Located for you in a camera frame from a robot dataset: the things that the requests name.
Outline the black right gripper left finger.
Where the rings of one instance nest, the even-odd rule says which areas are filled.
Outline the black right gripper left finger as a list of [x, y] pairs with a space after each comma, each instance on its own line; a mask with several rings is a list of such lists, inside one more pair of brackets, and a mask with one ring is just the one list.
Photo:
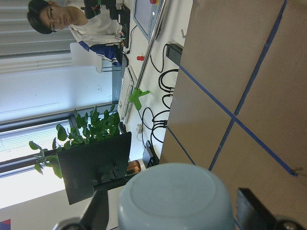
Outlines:
[[109, 222], [107, 190], [94, 192], [91, 202], [80, 219], [82, 230], [106, 230]]

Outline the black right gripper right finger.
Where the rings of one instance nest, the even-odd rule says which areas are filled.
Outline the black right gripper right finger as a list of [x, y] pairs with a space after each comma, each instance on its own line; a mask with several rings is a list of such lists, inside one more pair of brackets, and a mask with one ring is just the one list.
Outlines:
[[248, 188], [237, 191], [237, 222], [241, 230], [273, 230], [277, 222], [272, 213]]

